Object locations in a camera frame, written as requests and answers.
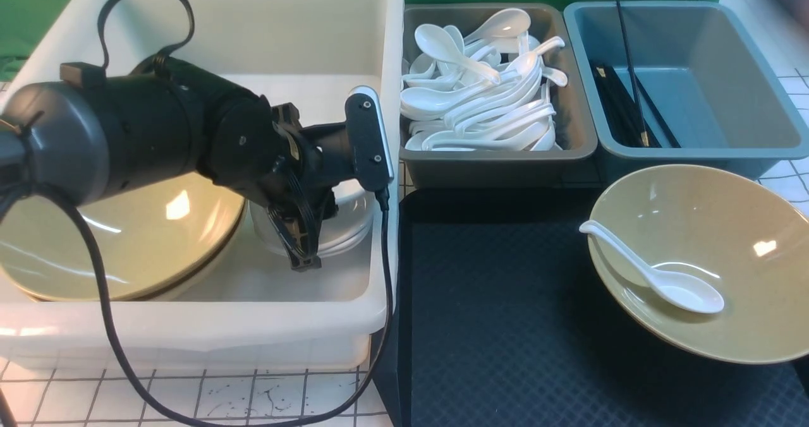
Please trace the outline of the right grey black robot arm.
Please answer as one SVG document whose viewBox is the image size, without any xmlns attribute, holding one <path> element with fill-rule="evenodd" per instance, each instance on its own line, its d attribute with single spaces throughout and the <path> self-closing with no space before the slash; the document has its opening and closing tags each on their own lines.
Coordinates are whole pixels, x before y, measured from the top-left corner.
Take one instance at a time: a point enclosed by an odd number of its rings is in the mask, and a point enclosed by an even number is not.
<svg viewBox="0 0 809 427">
<path fill-rule="evenodd" d="M 333 188 L 366 174 L 378 123 L 366 94 L 346 100 L 346 118 L 303 127 L 292 104 L 271 105 L 225 78 L 154 56 L 110 78 L 64 63 L 59 81 L 21 88 L 2 122 L 2 214 L 43 196 L 77 208 L 196 172 L 263 207 L 291 268 L 318 268 L 322 223 L 338 206 Z"/>
</svg>

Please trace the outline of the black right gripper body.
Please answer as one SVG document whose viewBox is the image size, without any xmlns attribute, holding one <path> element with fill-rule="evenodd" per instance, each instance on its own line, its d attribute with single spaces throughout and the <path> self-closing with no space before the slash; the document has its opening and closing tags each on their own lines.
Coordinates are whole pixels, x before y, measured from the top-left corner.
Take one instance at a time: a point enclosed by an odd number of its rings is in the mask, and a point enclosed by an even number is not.
<svg viewBox="0 0 809 427">
<path fill-rule="evenodd" d="M 303 127 L 293 104 L 263 102 L 262 110 L 284 150 L 272 166 L 272 173 L 281 178 L 281 192 L 271 203 L 285 216 L 297 215 L 311 191 L 355 179 L 346 120 Z"/>
</svg>

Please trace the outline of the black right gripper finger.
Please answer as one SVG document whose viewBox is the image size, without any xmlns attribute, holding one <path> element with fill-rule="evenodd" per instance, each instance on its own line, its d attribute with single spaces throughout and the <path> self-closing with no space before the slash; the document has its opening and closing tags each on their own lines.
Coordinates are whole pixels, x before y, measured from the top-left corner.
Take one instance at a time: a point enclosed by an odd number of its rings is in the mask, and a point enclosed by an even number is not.
<svg viewBox="0 0 809 427">
<path fill-rule="evenodd" d="M 303 223 L 306 237 L 303 240 L 303 249 L 306 259 L 303 260 L 304 270 L 321 267 L 320 235 L 325 220 L 336 215 L 335 194 L 332 188 L 316 189 L 310 192 L 303 206 Z"/>
<path fill-rule="evenodd" d="M 316 269 L 316 222 L 309 206 L 298 208 L 298 214 L 283 214 L 277 205 L 269 205 L 267 215 L 295 271 Z"/>
</svg>

